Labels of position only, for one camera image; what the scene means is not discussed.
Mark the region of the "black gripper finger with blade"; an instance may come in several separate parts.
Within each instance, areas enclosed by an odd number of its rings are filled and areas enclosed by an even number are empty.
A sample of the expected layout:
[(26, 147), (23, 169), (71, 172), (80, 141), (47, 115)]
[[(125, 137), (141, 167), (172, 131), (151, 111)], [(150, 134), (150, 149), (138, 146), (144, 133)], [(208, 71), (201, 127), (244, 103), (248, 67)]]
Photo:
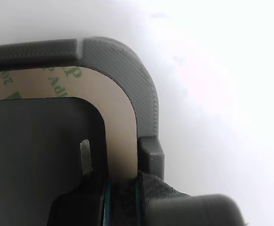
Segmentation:
[(90, 142), (80, 143), (82, 181), (74, 190), (60, 195), (51, 206), (50, 226), (102, 226), (107, 170), (93, 168)]

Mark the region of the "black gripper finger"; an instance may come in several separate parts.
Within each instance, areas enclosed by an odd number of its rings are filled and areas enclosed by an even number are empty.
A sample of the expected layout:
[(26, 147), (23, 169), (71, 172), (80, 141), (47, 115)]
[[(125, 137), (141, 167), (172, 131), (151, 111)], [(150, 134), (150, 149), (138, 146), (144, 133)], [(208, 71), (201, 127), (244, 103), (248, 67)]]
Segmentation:
[(139, 172), (141, 225), (241, 226), (238, 205), (221, 194), (190, 196), (156, 175)]

